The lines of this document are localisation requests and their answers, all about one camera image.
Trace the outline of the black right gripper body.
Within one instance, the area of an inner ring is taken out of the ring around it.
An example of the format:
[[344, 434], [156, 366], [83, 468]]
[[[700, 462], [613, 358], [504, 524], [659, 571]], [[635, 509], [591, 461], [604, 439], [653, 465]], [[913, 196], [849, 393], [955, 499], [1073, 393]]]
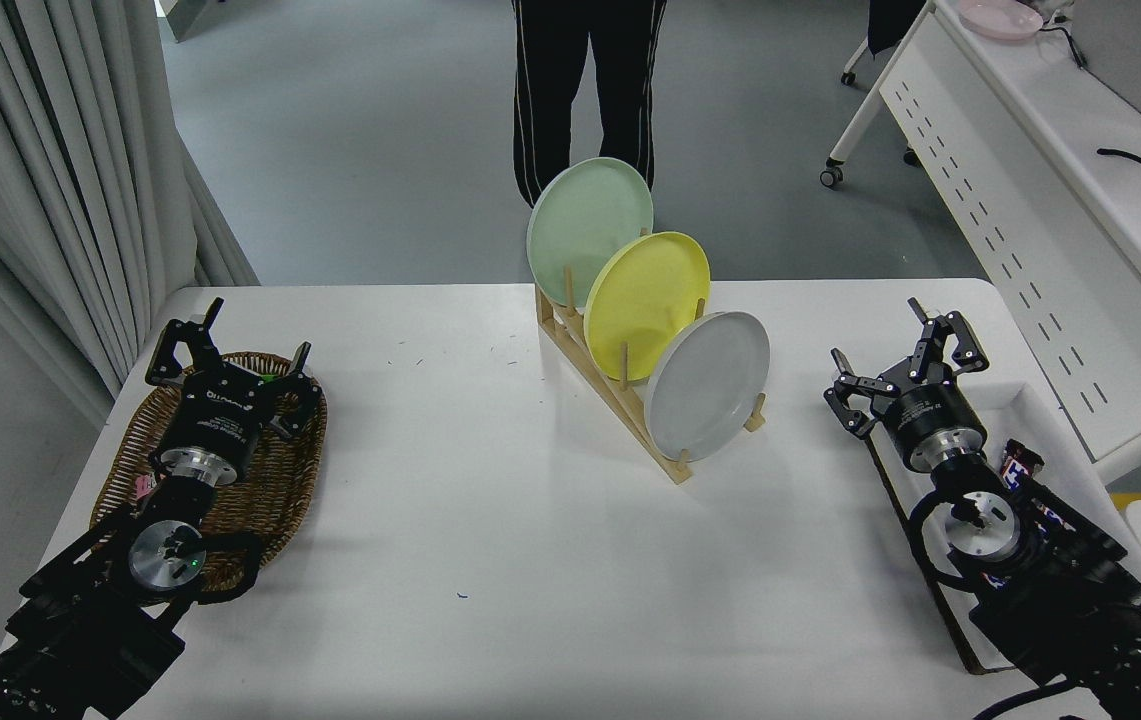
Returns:
[[955, 382], [909, 386], [895, 378], [889, 383], [900, 395], [887, 401], [881, 424], [905, 468], [934, 469], [955, 455], [984, 454], [986, 429]]

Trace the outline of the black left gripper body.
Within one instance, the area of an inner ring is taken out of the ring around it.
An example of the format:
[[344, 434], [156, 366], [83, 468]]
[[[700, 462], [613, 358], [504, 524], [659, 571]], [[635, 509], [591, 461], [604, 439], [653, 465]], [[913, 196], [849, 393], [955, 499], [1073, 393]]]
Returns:
[[192, 370], [180, 404], [159, 440], [157, 462], [215, 458], [215, 469], [246, 471], [262, 430], [276, 413], [269, 381], [241, 366]]

